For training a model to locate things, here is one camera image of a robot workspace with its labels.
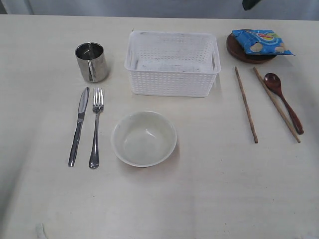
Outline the brown wooden plate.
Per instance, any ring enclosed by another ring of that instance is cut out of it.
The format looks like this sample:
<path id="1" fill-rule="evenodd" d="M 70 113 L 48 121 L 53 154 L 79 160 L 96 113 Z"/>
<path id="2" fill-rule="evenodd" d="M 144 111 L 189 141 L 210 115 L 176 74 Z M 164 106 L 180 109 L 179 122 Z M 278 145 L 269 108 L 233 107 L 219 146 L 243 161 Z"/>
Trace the brown wooden plate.
<path id="1" fill-rule="evenodd" d="M 251 64 L 263 64 L 272 59 L 275 55 L 248 55 L 245 53 L 243 47 L 238 43 L 233 33 L 230 33 L 226 39 L 227 51 L 237 60 Z"/>

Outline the brown wooden chopstick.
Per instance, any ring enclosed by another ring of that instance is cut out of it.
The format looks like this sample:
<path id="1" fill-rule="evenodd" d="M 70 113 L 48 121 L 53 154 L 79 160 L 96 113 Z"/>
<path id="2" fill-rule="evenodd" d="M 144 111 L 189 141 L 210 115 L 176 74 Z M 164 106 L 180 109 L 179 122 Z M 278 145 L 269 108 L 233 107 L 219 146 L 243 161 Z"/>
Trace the brown wooden chopstick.
<path id="1" fill-rule="evenodd" d="M 293 126 L 291 125 L 291 123 L 289 122 L 288 118 L 286 117 L 286 115 L 284 114 L 283 110 L 281 109 L 281 107 L 280 107 L 279 103 L 277 102 L 274 94 L 265 85 L 264 80 L 263 80 L 262 76 L 260 75 L 258 69 L 256 67 L 253 67 L 252 69 L 253 69 L 254 73 L 256 74 L 259 82 L 263 86 L 264 90 L 268 94 L 269 98 L 271 99 L 273 105 L 275 106 L 275 108 L 277 109 L 278 113 L 280 114 L 280 116 L 282 117 L 283 121 L 285 122 L 286 126 L 290 130 L 291 134 L 296 139 L 297 143 L 301 143 L 299 137 L 297 136 L 297 133 L 295 132 L 295 130 L 293 129 Z"/>
<path id="2" fill-rule="evenodd" d="M 239 84 L 240 92 L 241 92 L 241 95 L 242 95 L 242 99 L 243 99 L 243 102 L 244 102 L 244 107 L 245 107 L 246 114 L 247 114 L 247 117 L 248 117 L 248 122 L 249 122 L 249 125 L 250 125 L 250 129 L 251 129 L 251 132 L 252 132 L 252 135 L 253 135 L 253 139 L 254 139 L 255 144 L 257 144 L 259 141 L 258 141 L 257 134 L 256 134 L 256 131 L 255 131 L 255 127 L 254 127 L 254 123 L 253 123 L 252 116 L 251 116 L 251 113 L 250 113 L 249 105 L 248 105 L 248 102 L 247 102 L 247 99 L 246 99 L 245 91 L 244 91 L 244 88 L 243 88 L 243 85 L 242 85 L 241 77 L 239 75 L 239 71 L 238 71 L 237 66 L 235 66 L 234 69 L 235 69 L 237 81 L 238 81 L 238 84 Z"/>

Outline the white perforated plastic basket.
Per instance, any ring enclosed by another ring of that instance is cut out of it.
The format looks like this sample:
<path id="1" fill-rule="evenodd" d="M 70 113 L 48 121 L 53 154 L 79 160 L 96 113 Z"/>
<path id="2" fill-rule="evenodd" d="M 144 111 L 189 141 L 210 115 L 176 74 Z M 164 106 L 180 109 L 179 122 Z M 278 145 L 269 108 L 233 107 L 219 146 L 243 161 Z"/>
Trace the white perforated plastic basket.
<path id="1" fill-rule="evenodd" d="M 204 98 L 221 71 L 208 33 L 132 31 L 124 67 L 136 95 Z"/>

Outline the red-brown wooden spoon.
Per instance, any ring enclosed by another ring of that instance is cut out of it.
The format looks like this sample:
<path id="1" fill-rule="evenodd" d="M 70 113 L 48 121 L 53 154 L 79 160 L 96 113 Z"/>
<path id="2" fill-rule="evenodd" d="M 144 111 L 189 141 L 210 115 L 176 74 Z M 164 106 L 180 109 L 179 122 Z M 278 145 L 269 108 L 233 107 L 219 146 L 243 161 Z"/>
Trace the red-brown wooden spoon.
<path id="1" fill-rule="evenodd" d="M 269 90 L 271 90 L 273 93 L 275 93 L 283 102 L 285 105 L 287 112 L 289 113 L 289 116 L 292 120 L 293 126 L 296 130 L 296 132 L 301 135 L 304 134 L 304 128 L 302 123 L 300 122 L 297 114 L 292 109 L 290 104 L 286 101 L 283 92 L 282 92 L 282 84 L 280 78 L 274 74 L 274 73 L 267 73 L 264 76 L 264 83 L 268 87 Z"/>

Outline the beige ceramic bowl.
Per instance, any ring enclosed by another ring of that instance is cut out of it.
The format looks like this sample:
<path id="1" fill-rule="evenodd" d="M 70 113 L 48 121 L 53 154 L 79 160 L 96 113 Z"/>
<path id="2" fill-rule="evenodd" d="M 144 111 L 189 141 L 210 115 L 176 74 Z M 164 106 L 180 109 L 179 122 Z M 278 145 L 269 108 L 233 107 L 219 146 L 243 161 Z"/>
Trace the beige ceramic bowl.
<path id="1" fill-rule="evenodd" d="M 171 121 L 157 112 L 136 112 L 117 123 L 111 144 L 123 163 L 146 168 L 171 156 L 177 145 L 177 131 Z"/>

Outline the silver fork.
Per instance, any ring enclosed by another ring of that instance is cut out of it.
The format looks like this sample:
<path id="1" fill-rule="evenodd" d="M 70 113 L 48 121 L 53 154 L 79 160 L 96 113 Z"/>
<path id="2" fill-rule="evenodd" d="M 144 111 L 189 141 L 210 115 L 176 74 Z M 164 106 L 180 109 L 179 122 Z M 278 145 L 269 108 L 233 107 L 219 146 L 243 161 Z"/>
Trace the silver fork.
<path id="1" fill-rule="evenodd" d="M 96 169 L 99 167 L 99 114 L 104 110 L 104 93 L 102 88 L 94 88 L 93 90 L 93 113 L 95 114 L 93 145 L 90 154 L 89 168 Z"/>

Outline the silver table knife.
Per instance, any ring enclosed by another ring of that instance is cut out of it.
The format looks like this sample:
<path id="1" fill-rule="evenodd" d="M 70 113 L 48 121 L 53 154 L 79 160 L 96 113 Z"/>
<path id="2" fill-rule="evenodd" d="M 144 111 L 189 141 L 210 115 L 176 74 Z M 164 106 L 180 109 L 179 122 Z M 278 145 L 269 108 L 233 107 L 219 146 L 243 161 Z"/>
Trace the silver table knife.
<path id="1" fill-rule="evenodd" d="M 73 167 L 75 165 L 78 145 L 80 141 L 81 129 L 85 117 L 85 112 L 87 108 L 88 98 L 89 98 L 89 87 L 86 87 L 80 97 L 79 107 L 78 107 L 78 116 L 77 116 L 77 124 L 75 129 L 75 134 L 71 146 L 70 156 L 68 160 L 68 166 Z"/>

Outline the blue chips bag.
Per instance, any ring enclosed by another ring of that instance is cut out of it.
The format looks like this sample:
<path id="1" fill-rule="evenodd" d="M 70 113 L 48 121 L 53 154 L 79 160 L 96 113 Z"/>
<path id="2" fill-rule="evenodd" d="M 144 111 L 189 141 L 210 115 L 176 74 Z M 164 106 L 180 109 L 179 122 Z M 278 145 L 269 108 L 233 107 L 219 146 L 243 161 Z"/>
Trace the blue chips bag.
<path id="1" fill-rule="evenodd" d="M 248 55 L 294 55 L 272 30 L 239 29 L 232 34 Z"/>

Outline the shiny steel cup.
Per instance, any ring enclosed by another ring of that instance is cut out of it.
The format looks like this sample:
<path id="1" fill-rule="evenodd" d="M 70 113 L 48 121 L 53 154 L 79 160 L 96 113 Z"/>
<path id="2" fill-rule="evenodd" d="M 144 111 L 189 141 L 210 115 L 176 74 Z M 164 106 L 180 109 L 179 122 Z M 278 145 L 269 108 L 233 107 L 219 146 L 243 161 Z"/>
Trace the shiny steel cup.
<path id="1" fill-rule="evenodd" d="M 83 79 L 89 83 L 98 83 L 107 78 L 108 69 L 104 48 L 95 42 L 79 45 L 75 56 Z"/>

